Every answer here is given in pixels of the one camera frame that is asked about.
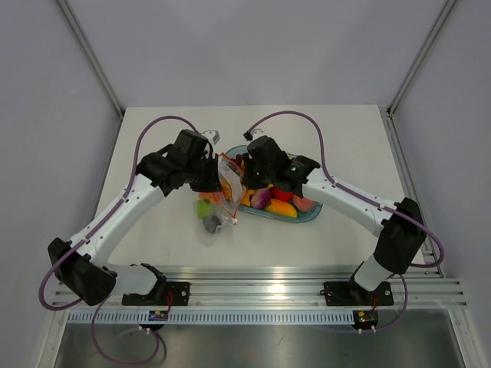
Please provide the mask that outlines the orange red tomato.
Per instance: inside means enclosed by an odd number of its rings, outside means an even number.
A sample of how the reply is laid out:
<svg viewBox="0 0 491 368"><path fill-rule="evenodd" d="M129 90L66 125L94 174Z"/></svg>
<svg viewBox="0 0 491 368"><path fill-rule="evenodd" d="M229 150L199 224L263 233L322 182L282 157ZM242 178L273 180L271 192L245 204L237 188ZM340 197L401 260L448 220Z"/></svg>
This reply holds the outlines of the orange red tomato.
<svg viewBox="0 0 491 368"><path fill-rule="evenodd" d="M208 200L216 205L219 205L224 200L221 192L199 192L198 195L200 199Z"/></svg>

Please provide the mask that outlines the yellow ginger root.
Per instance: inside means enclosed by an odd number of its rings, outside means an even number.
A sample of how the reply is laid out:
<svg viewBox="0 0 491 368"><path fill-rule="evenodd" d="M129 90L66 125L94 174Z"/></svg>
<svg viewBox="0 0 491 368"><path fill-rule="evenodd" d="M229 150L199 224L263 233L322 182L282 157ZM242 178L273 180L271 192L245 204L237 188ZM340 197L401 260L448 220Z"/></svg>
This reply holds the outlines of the yellow ginger root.
<svg viewBox="0 0 491 368"><path fill-rule="evenodd" d="M241 201L238 199L234 199L232 195L232 187L229 183L227 182L222 182L222 193L225 198L225 200L229 203L240 203L240 205L244 205L247 207L251 206L250 199L252 194L255 192L254 189L249 189L245 186L242 187L242 195L241 195Z"/></svg>

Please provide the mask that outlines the green round vegetable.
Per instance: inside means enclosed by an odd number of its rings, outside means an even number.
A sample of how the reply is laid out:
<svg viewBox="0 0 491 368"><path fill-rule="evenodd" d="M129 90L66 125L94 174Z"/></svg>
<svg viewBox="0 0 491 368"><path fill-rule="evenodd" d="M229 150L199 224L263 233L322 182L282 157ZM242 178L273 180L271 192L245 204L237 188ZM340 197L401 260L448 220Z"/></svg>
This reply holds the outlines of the green round vegetable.
<svg viewBox="0 0 491 368"><path fill-rule="evenodd" d="M207 199L199 199L194 203L194 211L198 219L205 219L214 214L214 206Z"/></svg>

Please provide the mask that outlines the clear orange zip top bag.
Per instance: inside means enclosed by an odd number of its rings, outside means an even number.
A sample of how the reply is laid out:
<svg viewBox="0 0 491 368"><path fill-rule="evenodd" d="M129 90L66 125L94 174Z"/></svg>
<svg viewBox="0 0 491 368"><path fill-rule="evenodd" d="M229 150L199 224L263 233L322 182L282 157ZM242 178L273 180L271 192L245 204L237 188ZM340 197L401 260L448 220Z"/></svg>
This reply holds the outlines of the clear orange zip top bag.
<svg viewBox="0 0 491 368"><path fill-rule="evenodd" d="M246 188L242 184L243 169L225 153L216 156L213 166L219 188L214 192L199 192L193 203L199 242L211 246L225 238L236 226L238 211Z"/></svg>

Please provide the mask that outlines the dark purple plum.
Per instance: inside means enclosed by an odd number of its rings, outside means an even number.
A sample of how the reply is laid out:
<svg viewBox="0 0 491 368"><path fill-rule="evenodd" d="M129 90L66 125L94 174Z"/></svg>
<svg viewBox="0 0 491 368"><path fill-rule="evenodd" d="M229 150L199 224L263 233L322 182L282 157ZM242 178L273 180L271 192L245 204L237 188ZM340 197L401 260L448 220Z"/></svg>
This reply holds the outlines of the dark purple plum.
<svg viewBox="0 0 491 368"><path fill-rule="evenodd" d="M208 215L203 219L203 228L210 234L216 234L221 227L222 222L217 215Z"/></svg>

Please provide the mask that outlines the pink peach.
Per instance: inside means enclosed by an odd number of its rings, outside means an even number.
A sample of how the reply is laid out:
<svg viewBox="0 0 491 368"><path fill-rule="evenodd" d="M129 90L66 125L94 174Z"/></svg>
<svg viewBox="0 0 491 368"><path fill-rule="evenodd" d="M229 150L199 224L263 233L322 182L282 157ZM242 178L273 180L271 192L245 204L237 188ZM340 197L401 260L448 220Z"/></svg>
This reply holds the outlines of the pink peach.
<svg viewBox="0 0 491 368"><path fill-rule="evenodd" d="M318 203L307 198L294 195L292 202L300 212L311 211Z"/></svg>

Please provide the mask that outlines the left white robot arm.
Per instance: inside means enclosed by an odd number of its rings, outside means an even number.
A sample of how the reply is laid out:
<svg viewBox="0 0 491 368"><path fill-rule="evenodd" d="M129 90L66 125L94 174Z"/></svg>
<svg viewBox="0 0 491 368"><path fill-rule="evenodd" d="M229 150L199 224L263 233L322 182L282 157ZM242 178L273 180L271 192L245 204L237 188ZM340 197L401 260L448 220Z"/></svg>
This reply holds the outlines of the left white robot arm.
<svg viewBox="0 0 491 368"><path fill-rule="evenodd" d="M219 190L219 133L181 130L176 141L137 159L122 193L89 225L48 246L56 278L89 306L113 294L134 297L142 305L166 297L166 276L150 264L116 266L108 260L140 218L172 191L187 184L195 192Z"/></svg>

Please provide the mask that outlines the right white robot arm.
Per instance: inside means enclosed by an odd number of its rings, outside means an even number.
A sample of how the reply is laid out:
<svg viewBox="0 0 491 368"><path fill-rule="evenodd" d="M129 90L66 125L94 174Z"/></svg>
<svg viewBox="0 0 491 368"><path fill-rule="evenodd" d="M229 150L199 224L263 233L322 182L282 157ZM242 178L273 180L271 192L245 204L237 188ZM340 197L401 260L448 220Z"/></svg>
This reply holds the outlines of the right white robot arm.
<svg viewBox="0 0 491 368"><path fill-rule="evenodd" d="M373 254L339 287L334 302L369 305L391 275L403 275L426 239L420 227L420 207L412 199L377 201L353 186L328 178L321 165L305 156L289 157L273 138L262 135L249 141L245 184L258 189L272 184L283 192L327 205L366 228L377 238Z"/></svg>

